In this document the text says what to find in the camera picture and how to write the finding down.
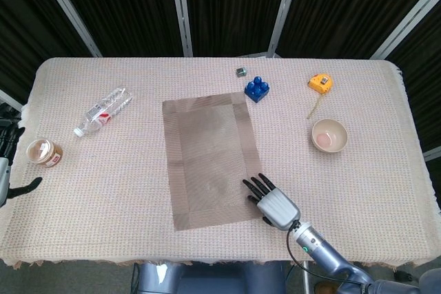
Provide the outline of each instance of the beige bowl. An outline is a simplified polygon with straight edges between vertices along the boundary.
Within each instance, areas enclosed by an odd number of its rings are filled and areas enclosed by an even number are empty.
[[[347,131],[336,120],[326,118],[316,122],[311,135],[314,146],[327,153],[341,151],[347,144]]]

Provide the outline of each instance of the beige tablecloth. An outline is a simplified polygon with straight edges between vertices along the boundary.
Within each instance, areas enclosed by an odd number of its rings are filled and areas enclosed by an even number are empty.
[[[248,76],[237,78],[245,65]],[[327,72],[334,88],[307,87]],[[37,260],[288,260],[285,234],[255,219],[175,231],[162,102],[238,92],[254,76],[270,85],[247,98],[263,171],[346,258],[421,263],[441,254],[441,217],[398,69],[385,61],[313,59],[51,59],[38,70],[23,111],[11,186],[43,177],[32,193],[0,209],[0,258]],[[95,135],[72,130],[118,85],[132,103]],[[349,132],[346,149],[324,154],[310,142],[321,118]],[[59,143],[54,168],[30,164],[28,143]],[[298,247],[300,260],[309,257]]]

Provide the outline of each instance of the plastic water bottle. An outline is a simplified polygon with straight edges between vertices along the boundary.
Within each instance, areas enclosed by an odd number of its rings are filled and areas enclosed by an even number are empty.
[[[132,98],[133,96],[124,87],[116,88],[85,113],[84,121],[74,129],[74,133],[78,137],[82,137],[100,130],[113,116],[123,110]]]

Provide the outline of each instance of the bottle label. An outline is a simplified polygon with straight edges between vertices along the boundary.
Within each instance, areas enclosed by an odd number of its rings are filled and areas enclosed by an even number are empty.
[[[104,112],[104,108],[102,108],[99,104],[96,104],[94,107],[90,108],[88,111],[88,116],[92,119],[92,121],[96,120],[102,113]]]
[[[108,113],[102,113],[98,116],[97,120],[102,124],[106,124],[112,117]]]
[[[46,167],[51,167],[52,165],[56,165],[56,163],[58,161],[60,161],[61,155],[58,153],[54,153],[54,155],[52,156],[52,158],[47,161],[46,163]]]

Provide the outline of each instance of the jar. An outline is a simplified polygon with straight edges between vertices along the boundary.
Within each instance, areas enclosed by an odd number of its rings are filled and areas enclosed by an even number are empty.
[[[63,156],[61,147],[49,139],[39,138],[32,141],[26,151],[29,161],[45,167],[53,167]]]

